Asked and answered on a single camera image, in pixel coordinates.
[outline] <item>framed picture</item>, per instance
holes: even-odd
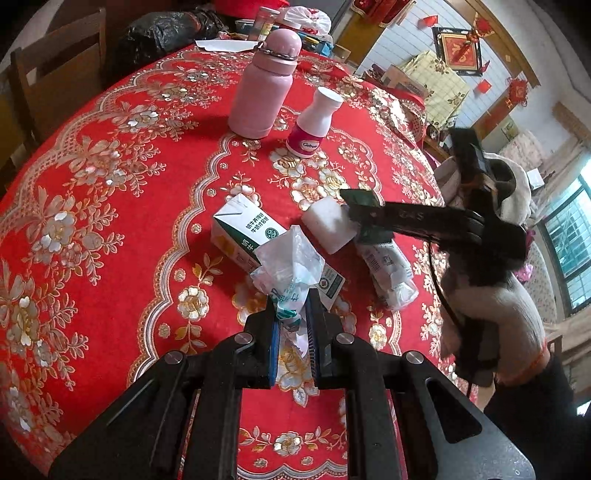
[[[515,137],[517,137],[517,135],[519,135],[519,128],[511,118],[509,118],[509,121],[501,127],[501,131],[505,134],[507,140],[509,141],[513,140]]]
[[[463,28],[433,27],[435,51],[458,75],[482,77],[480,39],[476,43],[469,41],[469,33]]]

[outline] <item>tablecloth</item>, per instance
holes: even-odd
[[[210,243],[212,215],[243,193],[284,227],[339,189],[442,205],[408,132],[412,106],[304,56],[268,138],[226,121],[252,53],[188,47],[86,105],[31,158],[0,205],[1,417],[41,471],[161,355],[193,354],[242,329],[265,298]],[[285,138],[314,88],[346,100],[322,150],[294,158]],[[426,245],[397,236],[418,299],[399,313],[376,300],[352,245],[319,252],[347,279],[333,311],[378,350],[439,361],[439,300]],[[443,256],[436,255],[441,275]],[[343,391],[319,392],[283,340],[277,386],[245,391],[239,438],[244,478],[345,475]]]

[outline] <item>white supplement bottle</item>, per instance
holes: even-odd
[[[318,87],[312,104],[297,118],[285,143],[287,149],[301,158],[312,157],[330,130],[333,113],[343,101],[338,93]]]

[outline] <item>metal screw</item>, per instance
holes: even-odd
[[[408,363],[414,365],[420,365],[425,361],[425,357],[421,352],[409,352],[406,354],[406,359]]]
[[[340,333],[336,336],[336,341],[341,345],[351,345],[355,341],[355,337],[350,333]]]
[[[240,332],[236,334],[234,341],[238,345],[248,345],[252,342],[252,335],[248,332]]]
[[[164,355],[164,361],[169,365],[176,365],[183,361],[183,353],[178,350],[173,350]]]

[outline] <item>glass jar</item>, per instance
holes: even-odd
[[[254,25],[248,34],[248,40],[265,41],[267,35],[271,33],[275,19],[277,19],[279,14],[279,10],[261,7],[256,15]]]

